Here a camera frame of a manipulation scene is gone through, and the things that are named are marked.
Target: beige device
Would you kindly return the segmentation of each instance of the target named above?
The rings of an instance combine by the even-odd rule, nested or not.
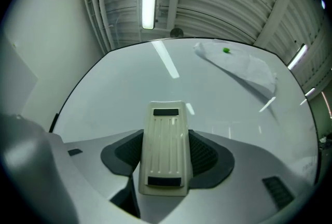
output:
[[[192,178],[184,102],[150,102],[145,121],[139,192],[186,196]]]

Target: black slot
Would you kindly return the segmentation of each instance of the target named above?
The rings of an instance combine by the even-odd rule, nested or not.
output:
[[[181,186],[181,178],[148,177],[147,184],[155,185],[155,186],[179,187],[179,186]]]
[[[294,199],[288,188],[278,177],[273,176],[262,181],[279,210],[283,209]]]
[[[154,116],[178,115],[178,109],[154,109]]]
[[[74,155],[80,154],[82,152],[83,151],[80,150],[80,149],[78,149],[78,148],[74,148],[74,149],[68,150],[69,156],[74,156]]]

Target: white wall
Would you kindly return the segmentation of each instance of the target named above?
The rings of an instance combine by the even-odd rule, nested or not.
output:
[[[15,52],[12,44],[0,31],[0,112],[21,113],[37,77]]]
[[[1,38],[37,78],[21,114],[48,130],[74,86],[102,56],[84,0],[13,0]],[[16,87],[24,90],[20,70]],[[11,96],[14,101],[18,95]]]
[[[332,108],[332,82],[327,85],[323,92],[330,105],[330,108]],[[331,133],[332,120],[330,118],[323,95],[319,93],[309,103],[311,105],[312,113],[316,122],[319,138],[321,138],[323,135]]]

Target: white table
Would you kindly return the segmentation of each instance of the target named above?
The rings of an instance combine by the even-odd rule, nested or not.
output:
[[[108,53],[80,81],[65,102],[54,133],[65,143],[142,129],[150,101],[184,101],[190,129],[259,146],[313,185],[317,138],[313,117],[296,79],[274,54],[232,42],[262,59],[276,73],[276,99],[265,102],[234,78],[198,57],[195,44],[211,39],[165,39],[178,76],[152,42]]]

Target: ceiling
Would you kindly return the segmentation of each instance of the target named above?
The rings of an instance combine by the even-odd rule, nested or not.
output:
[[[307,53],[292,69],[303,91],[315,87],[313,98],[332,80],[331,25],[321,0],[157,0],[153,30],[142,28],[141,2],[104,0],[111,49],[170,37],[174,27],[180,27],[185,37],[255,45],[276,53],[286,64],[306,44]],[[86,3],[93,26],[98,28],[93,2]],[[103,29],[96,29],[99,39]]]

